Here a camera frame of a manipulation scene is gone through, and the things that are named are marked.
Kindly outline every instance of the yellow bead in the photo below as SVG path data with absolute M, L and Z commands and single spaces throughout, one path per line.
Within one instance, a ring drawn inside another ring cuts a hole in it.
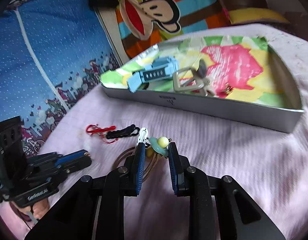
M 157 139 L 157 144 L 162 148 L 166 148 L 168 146 L 168 138 L 167 137 L 160 137 Z
M 152 158 L 152 156 L 153 156 L 153 154 L 154 154 L 154 149 L 150 146 L 150 147 L 148 147 L 147 149 L 146 149 L 146 157 L 148 157 L 148 158 Z

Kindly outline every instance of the cartoon monkey face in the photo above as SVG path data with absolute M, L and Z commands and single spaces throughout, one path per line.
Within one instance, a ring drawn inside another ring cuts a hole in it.
M 181 29 L 180 10 L 174 0 L 121 0 L 120 11 L 127 27 L 140 40 L 149 38 L 153 22 L 167 33 Z

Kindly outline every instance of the bed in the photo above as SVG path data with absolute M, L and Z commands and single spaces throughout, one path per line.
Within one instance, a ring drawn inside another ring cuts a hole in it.
M 49 198 L 56 201 L 82 176 L 106 175 L 118 155 L 135 144 L 122 138 L 104 144 L 85 133 L 90 124 L 124 128 L 134 123 L 151 136 L 172 138 L 179 153 L 206 174 L 231 175 L 262 207 L 287 240 L 308 231 L 308 42 L 265 25 L 219 28 L 190 34 L 265 36 L 290 69 L 302 95 L 305 114 L 292 134 L 171 108 L 111 99 L 98 85 L 71 106 L 49 135 L 40 153 L 69 154 L 82 148 L 93 158 L 90 167 L 71 174 Z M 160 160 L 137 198 L 125 200 L 126 239 L 187 239 L 189 201 L 173 194 L 169 167 Z M 0 204 L 0 216 L 17 239 L 29 227 Z

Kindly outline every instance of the colorful striped towel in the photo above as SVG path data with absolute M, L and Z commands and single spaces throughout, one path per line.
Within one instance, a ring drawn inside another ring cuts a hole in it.
M 119 0 L 118 27 L 127 55 L 173 36 L 230 25 L 221 0 Z

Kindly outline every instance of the metal bolt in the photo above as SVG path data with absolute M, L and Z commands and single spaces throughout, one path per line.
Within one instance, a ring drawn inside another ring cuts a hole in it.
M 231 183 L 233 179 L 231 176 L 224 176 L 223 180 L 227 183 Z
M 189 172 L 189 173 L 194 173 L 194 172 L 196 172 L 196 168 L 193 167 L 193 166 L 188 166 L 188 167 L 186 168 L 186 170 L 187 170 L 187 172 Z
M 118 172 L 119 173 L 125 173 L 125 172 L 127 172 L 127 168 L 125 166 L 120 166 L 120 167 L 118 167 Z
M 81 181 L 82 182 L 88 182 L 90 180 L 90 176 L 89 175 L 84 175 L 83 177 L 81 177 Z

